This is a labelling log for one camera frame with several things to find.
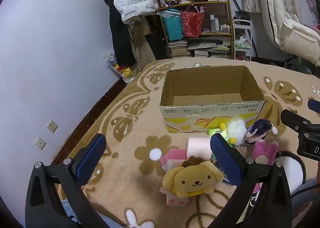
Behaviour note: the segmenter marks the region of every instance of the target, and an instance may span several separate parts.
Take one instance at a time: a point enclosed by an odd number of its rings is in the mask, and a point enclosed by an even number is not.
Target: green snack bag
[[[229,138],[227,136],[227,130],[220,130],[219,128],[217,129],[210,129],[208,131],[208,134],[210,135],[210,137],[216,133],[220,133],[222,135],[222,137],[227,141],[227,143],[230,145],[230,147],[233,147],[232,144],[229,143]],[[211,159],[214,159],[215,158],[215,155],[212,153],[212,156],[211,156]]]

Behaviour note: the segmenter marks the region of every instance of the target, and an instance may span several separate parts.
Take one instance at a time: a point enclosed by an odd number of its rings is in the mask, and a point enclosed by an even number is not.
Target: white flower center
[[[149,153],[149,158],[153,161],[157,161],[158,159],[161,158],[162,152],[158,148],[154,148],[150,151]]]

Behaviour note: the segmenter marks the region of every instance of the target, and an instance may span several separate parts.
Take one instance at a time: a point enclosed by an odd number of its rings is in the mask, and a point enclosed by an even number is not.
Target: white metal rack
[[[243,24],[236,24],[236,22],[245,22],[248,25],[243,25]],[[247,41],[250,44],[250,49],[240,49],[238,47],[236,47],[236,29],[244,29],[245,30],[245,35],[247,37]],[[252,33],[252,26],[251,26],[251,22],[247,21],[247,20],[240,20],[240,19],[236,19],[233,20],[233,43],[234,43],[234,59],[236,59],[236,52],[237,51],[250,51],[250,61],[251,61],[251,54],[252,54],[252,34],[248,33],[248,30],[250,30],[250,32]]]

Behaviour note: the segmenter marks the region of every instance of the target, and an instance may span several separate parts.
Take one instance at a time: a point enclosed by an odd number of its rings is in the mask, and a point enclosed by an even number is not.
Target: red bag
[[[197,11],[187,11],[191,6]],[[191,6],[181,13],[183,35],[186,37],[198,37],[201,34],[204,13],[200,13],[195,6]]]

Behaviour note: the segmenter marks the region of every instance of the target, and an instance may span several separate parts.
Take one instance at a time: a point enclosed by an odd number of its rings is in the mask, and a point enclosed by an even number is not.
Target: yellow dog plush
[[[171,188],[178,197],[211,194],[215,181],[222,181],[223,178],[223,173],[210,161],[191,156],[181,167],[165,174],[162,187]]]

